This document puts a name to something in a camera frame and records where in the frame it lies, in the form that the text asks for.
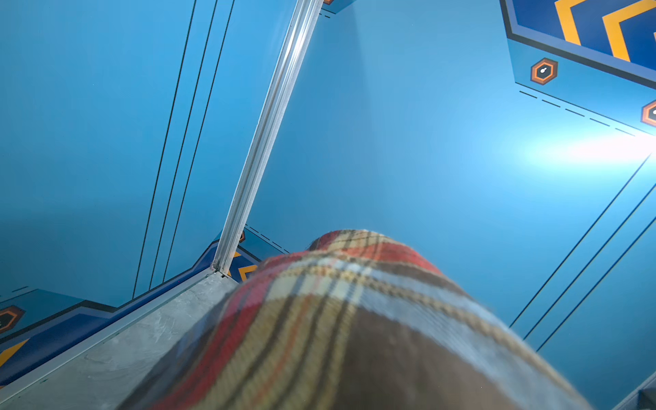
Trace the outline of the plaid flannel cloth red brown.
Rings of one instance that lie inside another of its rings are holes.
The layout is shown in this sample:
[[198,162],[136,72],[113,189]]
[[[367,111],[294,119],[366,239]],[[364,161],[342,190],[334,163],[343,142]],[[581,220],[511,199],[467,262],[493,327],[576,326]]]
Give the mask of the plaid flannel cloth red brown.
[[586,409],[502,320],[411,247],[340,230],[262,261],[124,409]]

